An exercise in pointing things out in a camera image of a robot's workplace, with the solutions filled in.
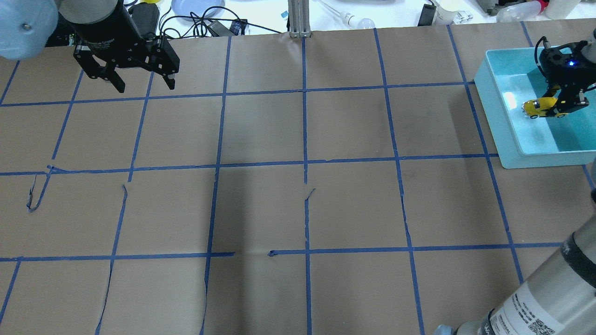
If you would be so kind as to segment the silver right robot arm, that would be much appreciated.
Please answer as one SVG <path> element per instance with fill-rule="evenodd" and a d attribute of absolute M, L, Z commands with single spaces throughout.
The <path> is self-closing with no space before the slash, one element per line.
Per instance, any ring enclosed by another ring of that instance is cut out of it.
<path fill-rule="evenodd" d="M 475 84 L 506 169 L 581 165 L 595 157 L 595 33 L 577 42 L 489 50 Z M 437 335 L 593 335 L 595 216 L 483 318 Z"/>

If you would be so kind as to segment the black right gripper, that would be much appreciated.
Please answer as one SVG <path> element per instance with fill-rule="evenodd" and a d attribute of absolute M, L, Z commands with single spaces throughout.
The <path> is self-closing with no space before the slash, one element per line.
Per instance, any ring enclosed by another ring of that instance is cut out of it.
<path fill-rule="evenodd" d="M 547 83 L 539 108 L 556 110 L 557 117 L 585 108 L 585 92 L 595 89 L 595 41 L 581 40 L 556 47 L 549 40 L 539 42 L 543 45 L 539 71 Z"/>

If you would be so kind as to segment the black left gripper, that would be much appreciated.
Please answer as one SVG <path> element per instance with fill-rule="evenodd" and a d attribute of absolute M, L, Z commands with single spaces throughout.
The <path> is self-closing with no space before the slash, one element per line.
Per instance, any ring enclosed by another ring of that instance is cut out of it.
<path fill-rule="evenodd" d="M 96 20 L 79 20 L 72 27 L 80 38 L 73 57 L 91 79 L 110 82 L 124 93 L 126 83 L 115 68 L 140 67 L 162 76 L 174 90 L 180 58 L 166 37 L 143 37 L 124 5 L 108 5 Z"/>

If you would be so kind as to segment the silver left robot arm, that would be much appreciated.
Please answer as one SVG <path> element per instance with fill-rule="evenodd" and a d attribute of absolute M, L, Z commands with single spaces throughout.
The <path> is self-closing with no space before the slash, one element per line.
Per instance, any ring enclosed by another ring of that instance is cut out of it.
<path fill-rule="evenodd" d="M 7 60 L 36 57 L 60 19 L 78 37 L 73 57 L 91 79 L 125 91 L 117 68 L 143 68 L 175 88 L 180 58 L 166 36 L 157 35 L 158 8 L 122 0 L 3 0 L 0 53 Z"/>

